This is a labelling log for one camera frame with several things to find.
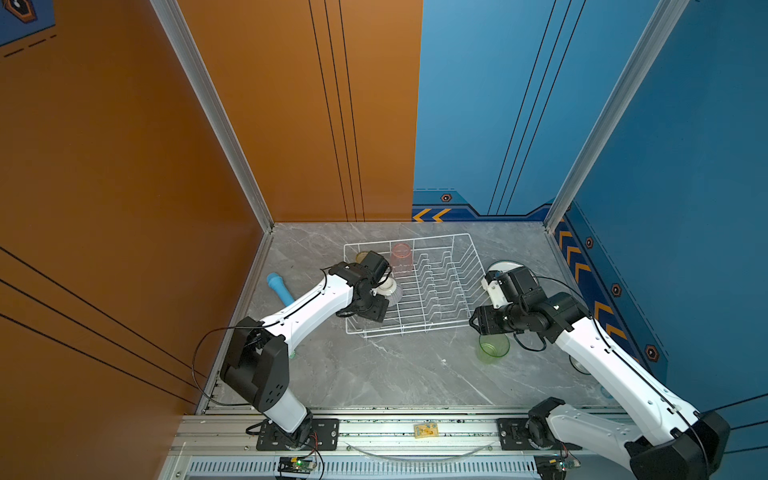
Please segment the green glass cup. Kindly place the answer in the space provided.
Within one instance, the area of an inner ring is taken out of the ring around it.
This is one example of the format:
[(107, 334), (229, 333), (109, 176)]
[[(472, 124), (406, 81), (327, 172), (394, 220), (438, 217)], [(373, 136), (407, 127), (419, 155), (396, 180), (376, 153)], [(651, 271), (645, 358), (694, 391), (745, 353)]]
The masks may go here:
[(510, 351), (510, 340), (507, 335), (480, 335), (478, 337), (476, 356), (481, 363), (493, 364), (506, 357)]

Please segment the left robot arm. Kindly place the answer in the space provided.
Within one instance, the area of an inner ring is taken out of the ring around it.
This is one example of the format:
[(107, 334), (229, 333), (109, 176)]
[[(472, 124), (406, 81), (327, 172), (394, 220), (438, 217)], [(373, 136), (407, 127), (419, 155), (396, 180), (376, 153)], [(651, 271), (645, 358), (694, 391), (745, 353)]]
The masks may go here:
[(312, 412), (292, 393), (289, 356), (327, 319), (358, 316), (384, 320), (388, 299), (377, 292), (392, 278), (389, 262), (370, 251), (360, 262), (339, 262), (292, 304), (261, 320), (242, 319), (234, 327), (220, 369), (224, 384), (266, 417), (291, 446), (312, 434)]

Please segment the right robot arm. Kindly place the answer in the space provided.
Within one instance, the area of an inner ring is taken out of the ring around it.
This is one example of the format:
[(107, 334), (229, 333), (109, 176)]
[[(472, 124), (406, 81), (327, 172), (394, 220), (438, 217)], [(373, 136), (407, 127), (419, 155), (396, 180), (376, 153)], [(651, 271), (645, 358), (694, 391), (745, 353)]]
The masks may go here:
[(716, 412), (700, 412), (639, 366), (572, 295), (480, 306), (469, 324), (481, 335), (536, 333), (582, 365), (632, 420), (617, 423), (549, 397), (528, 412), (533, 446), (577, 445), (638, 479), (707, 479), (719, 469), (729, 424)]

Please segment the clear glass cup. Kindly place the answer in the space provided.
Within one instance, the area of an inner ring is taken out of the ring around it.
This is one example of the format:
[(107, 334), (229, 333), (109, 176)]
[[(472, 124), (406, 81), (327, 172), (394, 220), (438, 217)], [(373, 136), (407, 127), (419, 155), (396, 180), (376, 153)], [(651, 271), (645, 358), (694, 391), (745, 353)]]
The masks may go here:
[(389, 277), (377, 286), (375, 293), (387, 301), (387, 307), (396, 305), (403, 297), (403, 289), (393, 277)]

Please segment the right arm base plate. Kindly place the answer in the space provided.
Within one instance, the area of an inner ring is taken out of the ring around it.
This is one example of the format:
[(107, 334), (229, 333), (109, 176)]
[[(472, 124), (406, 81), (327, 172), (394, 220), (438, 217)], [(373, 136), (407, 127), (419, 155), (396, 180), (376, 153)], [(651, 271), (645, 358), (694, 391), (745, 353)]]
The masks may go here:
[(543, 420), (530, 417), (498, 418), (496, 427), (503, 451), (581, 450), (576, 444), (557, 440)]

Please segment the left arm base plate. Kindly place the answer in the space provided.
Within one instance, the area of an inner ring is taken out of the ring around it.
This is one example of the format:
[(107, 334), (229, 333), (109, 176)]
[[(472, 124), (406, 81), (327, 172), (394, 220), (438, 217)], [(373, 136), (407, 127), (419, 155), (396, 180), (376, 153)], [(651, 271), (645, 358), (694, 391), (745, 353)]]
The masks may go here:
[(256, 449), (258, 451), (335, 451), (339, 440), (340, 421), (337, 418), (308, 417), (289, 433), (275, 422), (268, 421), (260, 428)]

